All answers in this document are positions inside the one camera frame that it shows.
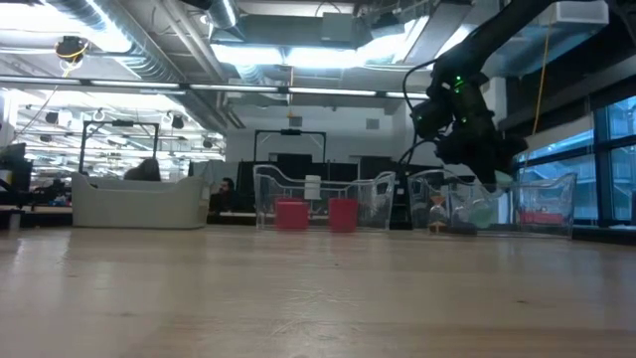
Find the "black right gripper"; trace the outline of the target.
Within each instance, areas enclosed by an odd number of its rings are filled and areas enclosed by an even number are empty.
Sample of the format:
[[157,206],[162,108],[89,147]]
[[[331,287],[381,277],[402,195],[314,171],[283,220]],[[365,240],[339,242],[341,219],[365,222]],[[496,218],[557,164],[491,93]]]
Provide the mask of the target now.
[[504,136],[495,130],[487,134],[468,131],[453,132],[436,143],[436,156],[445,164],[463,164],[471,168],[484,188],[497,190],[496,172],[511,173],[514,158],[528,149],[519,136]]

